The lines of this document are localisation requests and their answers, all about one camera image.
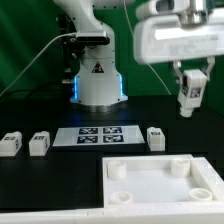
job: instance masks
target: warning label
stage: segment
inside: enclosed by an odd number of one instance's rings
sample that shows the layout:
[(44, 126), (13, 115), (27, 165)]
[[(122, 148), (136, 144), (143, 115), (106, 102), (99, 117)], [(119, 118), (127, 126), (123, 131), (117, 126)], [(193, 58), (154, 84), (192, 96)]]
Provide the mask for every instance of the warning label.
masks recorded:
[(103, 68), (101, 67), (100, 63), (97, 62), (92, 73), (104, 73)]

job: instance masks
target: cable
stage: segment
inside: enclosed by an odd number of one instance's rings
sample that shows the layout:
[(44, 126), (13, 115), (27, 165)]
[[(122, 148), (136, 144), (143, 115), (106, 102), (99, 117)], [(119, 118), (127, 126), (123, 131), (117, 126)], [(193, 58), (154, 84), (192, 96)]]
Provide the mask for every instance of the cable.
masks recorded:
[(32, 91), (30, 91), (30, 93), (25, 97), (25, 100), (28, 100), (31, 96), (33, 96), (35, 93), (42, 91), (43, 89), (45, 89), (46, 87), (49, 86), (61, 86), (62, 84), (59, 82), (49, 82), (45, 85), (39, 86), (36, 89), (33, 89)]
[(64, 34), (55, 37), (52, 39), (41, 51), (37, 56), (23, 69), (23, 71), (12, 81), (1, 93), (0, 93), (0, 98), (3, 96), (3, 94), (8, 91), (23, 75), (24, 73), (34, 64), (34, 62), (47, 50), (47, 48), (56, 40), (65, 37), (65, 36), (75, 36), (76, 33), (69, 33), (69, 34)]
[[(34, 90), (33, 89), (20, 89), (20, 90), (13, 90), (9, 93), (6, 93), (4, 94), (1, 98), (0, 98), (0, 102), (2, 101), (2, 99), (6, 98), (7, 96), (10, 96), (12, 94), (15, 94), (15, 93), (21, 93), (21, 92), (33, 92)], [(52, 89), (52, 90), (38, 90), (36, 92), (39, 92), (39, 91), (46, 91), (46, 92), (54, 92), (54, 91), (61, 91), (61, 89)]]
[[(133, 32), (133, 29), (131, 27), (131, 22), (130, 22), (129, 15), (128, 15), (126, 0), (124, 0), (124, 11), (125, 11), (125, 15), (126, 15), (126, 19), (127, 19), (127, 23), (128, 23), (130, 32), (132, 34), (132, 37), (134, 37), (134, 32)], [(166, 91), (168, 92), (168, 94), (171, 95), (171, 92), (169, 91), (168, 87), (166, 86), (166, 84), (164, 83), (164, 81), (162, 80), (162, 78), (156, 72), (156, 70), (150, 64), (148, 64), (148, 66), (153, 71), (153, 73), (157, 76), (157, 78), (160, 80), (160, 82), (162, 83), (162, 85), (164, 86), (164, 88), (166, 89)]]

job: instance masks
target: small white block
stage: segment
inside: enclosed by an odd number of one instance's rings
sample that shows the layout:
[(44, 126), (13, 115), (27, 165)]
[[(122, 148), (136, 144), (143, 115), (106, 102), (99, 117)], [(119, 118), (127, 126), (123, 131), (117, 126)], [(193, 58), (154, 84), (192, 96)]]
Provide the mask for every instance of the small white block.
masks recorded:
[(200, 202), (212, 201), (213, 194), (204, 188), (194, 188), (189, 192), (189, 199)]
[(171, 161), (171, 173), (176, 177), (187, 177), (190, 175), (191, 162), (187, 158), (175, 158)]
[(113, 193), (110, 196), (110, 200), (109, 200), (110, 204), (131, 204), (133, 203), (133, 196), (131, 193), (126, 192), (126, 191), (118, 191)]
[(108, 177), (112, 180), (122, 180), (126, 177), (126, 163), (124, 161), (111, 160), (107, 164)]
[(160, 128), (148, 128), (147, 141), (151, 151), (165, 151), (165, 136)]
[(22, 134), (20, 132), (8, 133), (0, 142), (0, 156), (15, 156), (22, 146)]
[(29, 142), (30, 156), (45, 156), (49, 146), (49, 132), (36, 133)]

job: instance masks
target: black cable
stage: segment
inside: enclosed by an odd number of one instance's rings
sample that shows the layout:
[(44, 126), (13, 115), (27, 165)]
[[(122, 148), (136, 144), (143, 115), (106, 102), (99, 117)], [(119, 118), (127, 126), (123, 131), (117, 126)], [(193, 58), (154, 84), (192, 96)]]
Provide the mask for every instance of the black cable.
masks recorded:
[(32, 90), (24, 99), (28, 100), (31, 96), (33, 96), (34, 94), (36, 94), (37, 92), (49, 87), (49, 86), (61, 86), (62, 84), (59, 82), (49, 82), (45, 85), (42, 85), (40, 87), (37, 87), (36, 89)]
[(1, 101), (3, 98), (5, 98), (5, 97), (7, 97), (7, 96), (10, 96), (10, 95), (12, 95), (12, 94), (15, 94), (15, 93), (20, 93), (20, 92), (31, 92), (31, 91), (33, 91), (33, 90), (32, 90), (32, 89), (20, 89), (20, 90), (14, 90), (14, 91), (11, 91), (11, 92), (9, 92), (9, 93), (4, 94), (4, 95), (0, 98), (0, 101)]
[(57, 83), (57, 82), (50, 82), (50, 83), (47, 83), (43, 86), (40, 86), (40, 87), (37, 87), (36, 89), (19, 89), (19, 90), (14, 90), (14, 91), (11, 91), (11, 92), (8, 92), (6, 94), (4, 94), (3, 96), (0, 97), (0, 101), (2, 99), (4, 99), (5, 97), (8, 97), (10, 95), (13, 95), (15, 93), (21, 93), (21, 92), (30, 92), (26, 98), (32, 96), (33, 94), (35, 94), (36, 92), (39, 92), (39, 91), (61, 91), (61, 89), (55, 89), (55, 90), (44, 90), (46, 87), (49, 87), (49, 86), (53, 86), (53, 85), (61, 85), (60, 83)]

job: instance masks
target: white block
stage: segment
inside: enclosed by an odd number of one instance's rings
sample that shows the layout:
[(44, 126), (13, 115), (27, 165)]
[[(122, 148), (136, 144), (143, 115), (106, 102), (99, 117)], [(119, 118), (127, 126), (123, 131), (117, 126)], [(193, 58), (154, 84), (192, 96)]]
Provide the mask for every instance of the white block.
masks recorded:
[(171, 161), (171, 174), (176, 177), (188, 177), (190, 175), (191, 162), (188, 158), (175, 158)]
[(22, 134), (20, 132), (8, 133), (0, 142), (0, 156), (15, 156), (22, 146)]
[(45, 156), (49, 146), (49, 132), (36, 133), (29, 142), (30, 156)]
[(151, 151), (165, 151), (165, 136), (160, 128), (148, 128), (147, 141)]

